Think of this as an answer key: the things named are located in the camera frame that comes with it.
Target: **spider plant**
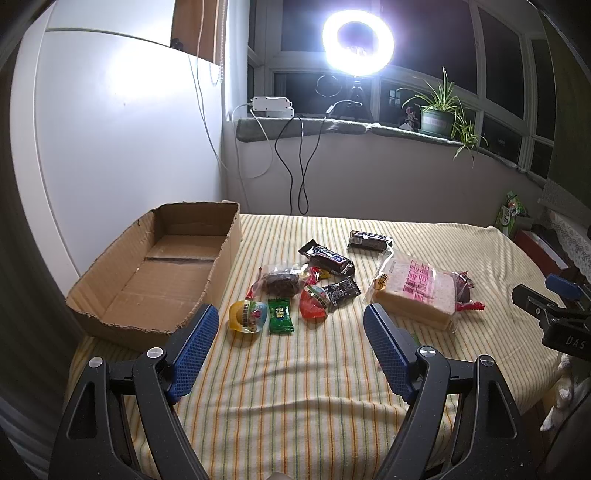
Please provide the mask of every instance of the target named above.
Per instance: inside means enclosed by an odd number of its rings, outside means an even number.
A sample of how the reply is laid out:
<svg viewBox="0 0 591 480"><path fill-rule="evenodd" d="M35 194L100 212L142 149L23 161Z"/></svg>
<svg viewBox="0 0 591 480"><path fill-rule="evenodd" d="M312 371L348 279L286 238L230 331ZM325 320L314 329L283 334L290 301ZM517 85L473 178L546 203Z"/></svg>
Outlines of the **spider plant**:
<svg viewBox="0 0 591 480"><path fill-rule="evenodd" d="M466 117L464 116L464 110L461 107L460 110L456 112L456 122L453 124L452 137L455 136L456 132L459 136L459 141L462 143L462 146L456 150L456 154L453 156L453 159L455 160L460 152L466 149L468 152L470 152L470 156L472 157L472 168L474 168L474 153L472 153L472 151L478 146L480 139L483 139L486 142L486 146L488 147L488 140L483 136L476 135L474 133L474 124L466 120Z"/></svg>
<svg viewBox="0 0 591 480"><path fill-rule="evenodd" d="M405 87L398 89L408 90L409 92L414 93L413 97L409 98L402 104L402 108L412 100L421 99L427 104L426 106L421 107L424 112L427 110L439 110L440 112L453 113L457 117L458 108L461 108L462 104L457 95L453 94L453 88L456 84L455 82L448 81L445 67L442 66L441 68L443 69L443 82L437 85L437 89L435 89L428 81L424 80L432 92L428 95Z"/></svg>

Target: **bed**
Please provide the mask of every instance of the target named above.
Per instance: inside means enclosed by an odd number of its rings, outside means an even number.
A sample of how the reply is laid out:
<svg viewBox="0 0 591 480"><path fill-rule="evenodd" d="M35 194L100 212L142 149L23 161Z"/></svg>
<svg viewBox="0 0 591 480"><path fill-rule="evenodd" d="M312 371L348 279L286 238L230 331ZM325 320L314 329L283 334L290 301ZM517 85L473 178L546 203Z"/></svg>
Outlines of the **bed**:
<svg viewBox="0 0 591 480"><path fill-rule="evenodd" d="M461 312L454 333L393 317L395 323L450 358L492 355L523 413L555 383L557 353L544 347L537 322L511 303L523 283L560 302L544 287L535 264L496 229L469 225L383 222L342 218L242 215L243 240L220 305L220 328L190 395L177 414L213 479L263 480L280 471L295 479L369 479L384 459L407 409L394 395L363 332L364 295L295 331L257 335L227 328L228 308L244 297L258 267L304 261L298 249L314 238L345 254L349 231L391 235L398 249L444 270L468 270L483 312ZM350 250L355 279L365 291L378 254ZM89 358L131 359L137 352L86 337L70 367L67 396ZM432 462L450 440L457 398L448 397ZM134 398L126 399L143 470L156 476Z"/></svg>

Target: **light stand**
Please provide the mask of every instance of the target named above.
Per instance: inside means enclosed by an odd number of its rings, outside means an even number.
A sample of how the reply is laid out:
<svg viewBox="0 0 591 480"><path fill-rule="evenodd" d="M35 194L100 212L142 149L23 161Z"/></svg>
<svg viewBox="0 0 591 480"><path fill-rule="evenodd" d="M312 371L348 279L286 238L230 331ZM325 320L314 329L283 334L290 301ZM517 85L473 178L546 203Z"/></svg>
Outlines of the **light stand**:
<svg viewBox="0 0 591 480"><path fill-rule="evenodd" d="M353 114L348 116L352 116L355 122L359 118L368 118L370 123L374 122L374 116L371 114L371 110L369 109L369 101L365 96L363 88L361 87L361 80L355 79L353 81L353 86L351 87L351 90L349 90L346 99L355 102L349 103L346 107L348 110L353 110ZM335 118L339 120L341 116L342 113L339 113L335 116Z"/></svg>

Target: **chocolate bar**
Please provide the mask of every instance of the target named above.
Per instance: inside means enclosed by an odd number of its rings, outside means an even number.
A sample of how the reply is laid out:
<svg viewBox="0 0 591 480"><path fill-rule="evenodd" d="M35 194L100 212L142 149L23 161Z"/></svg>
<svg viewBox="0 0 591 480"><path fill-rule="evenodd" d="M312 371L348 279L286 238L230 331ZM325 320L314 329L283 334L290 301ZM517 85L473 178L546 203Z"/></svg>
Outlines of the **chocolate bar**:
<svg viewBox="0 0 591 480"><path fill-rule="evenodd" d="M328 270L333 275L344 275L345 277L355 275L355 265L352 260L317 244L313 239L298 252L308 259L310 265Z"/></svg>
<svg viewBox="0 0 591 480"><path fill-rule="evenodd" d="M338 283L326 285L322 288L335 307L338 307L339 304L343 303L345 300L352 299L361 294L361 290L350 277L347 277Z"/></svg>
<svg viewBox="0 0 591 480"><path fill-rule="evenodd" d="M366 250L375 250L376 252L383 252L393 247L394 239L391 236L359 232L357 230L351 230L349 245L347 245L347 248L364 248Z"/></svg>

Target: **black cable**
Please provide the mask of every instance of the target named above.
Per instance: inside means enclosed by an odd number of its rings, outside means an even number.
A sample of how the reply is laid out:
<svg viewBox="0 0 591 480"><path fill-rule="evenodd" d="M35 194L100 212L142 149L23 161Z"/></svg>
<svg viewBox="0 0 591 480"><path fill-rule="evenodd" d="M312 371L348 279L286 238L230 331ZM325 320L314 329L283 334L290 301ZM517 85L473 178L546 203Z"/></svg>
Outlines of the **black cable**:
<svg viewBox="0 0 591 480"><path fill-rule="evenodd" d="M575 412L579 409L579 407L585 402L585 400L587 400L587 398L589 397L590 394L591 394L591 387L589 388L589 391L581 399L581 401L576 404L576 406L572 409L572 411L564 419L564 422L562 422L562 424L560 424L560 427L558 427L558 430L556 430L556 435L554 435L554 438L552 439L552 443L550 443L550 447L548 448L548 451L544 455L544 458L542 458L542 461L540 463L538 463L538 466L535 468L536 475L538 474L538 470L540 469L540 467L542 466L542 464L548 459L548 455L552 451L552 447L556 443L556 440L558 439L558 436L560 435L560 432L562 432L562 429L564 428L564 426L566 425L566 423L575 414Z"/></svg>
<svg viewBox="0 0 591 480"><path fill-rule="evenodd" d="M279 141L279 139L281 138L283 132L285 131L285 129L287 128L287 125L289 125L291 123L291 121L295 118L296 116L292 116L286 123L285 125L283 125L283 128L281 129L281 132L279 132L279 135L277 135L277 138L275 139L275 153L277 154L277 157L279 158L279 160L281 161L281 163L283 163L283 166L285 167L285 169L287 170L287 173L290 174L290 215L293 214L293 205L291 202L291 193L293 191L293 187L294 187L294 176L291 174L291 170L290 168L287 166L287 163L285 163L283 161L283 158L281 158L281 155L279 155L279 152L277 151L277 142Z"/></svg>
<svg viewBox="0 0 591 480"><path fill-rule="evenodd" d="M304 169L304 166L302 165L302 162L301 162L301 144L300 144L301 184L300 184L300 191L298 192L298 195L297 195L297 207L302 215L307 215L308 211L310 210L310 202L308 201L308 194L306 193L306 173L308 173L308 166L310 165L310 160L312 160L312 157L316 153L316 150L318 150L318 144L320 143L320 135L322 134L322 127L324 126L324 122L326 122L326 117L327 117L327 115L325 115L324 118L322 119L322 123L320 124L320 131L318 132L318 139L316 140L316 146L314 147L314 151L312 152L312 155L310 155L310 158L308 158L308 161L306 162L305 169ZM305 212L302 212L302 210L300 209L302 192L304 193L304 199L306 200L306 211Z"/></svg>
<svg viewBox="0 0 591 480"><path fill-rule="evenodd" d="M320 136L322 135L322 128L324 127L324 123L326 122L326 119L330 116L330 114L335 110L336 106L340 103L354 104L354 105L357 105L357 107L360 107L363 105L362 103L356 102L355 100L339 100L338 102L336 102L334 105L332 105L327 110L326 114L324 115L324 118L322 119L322 123L320 124L320 131L318 132L318 139L316 140L316 146L314 147L312 155L310 155L310 157L308 158L305 168L304 168L304 166L302 164L302 160L301 160L301 143L303 142L303 138L304 138L303 124L302 124L302 140L300 141L301 184L300 184L300 190L299 190L298 196L297 196L297 207L302 215L307 215L308 211L310 211L310 202L308 201L308 194L306 192L306 173L308 173L308 166L310 165L310 160L312 160L312 157L314 157L316 150L318 150L318 145L320 144ZM303 212L300 208L302 193L304 193L304 199L306 200L306 211L305 212Z"/></svg>

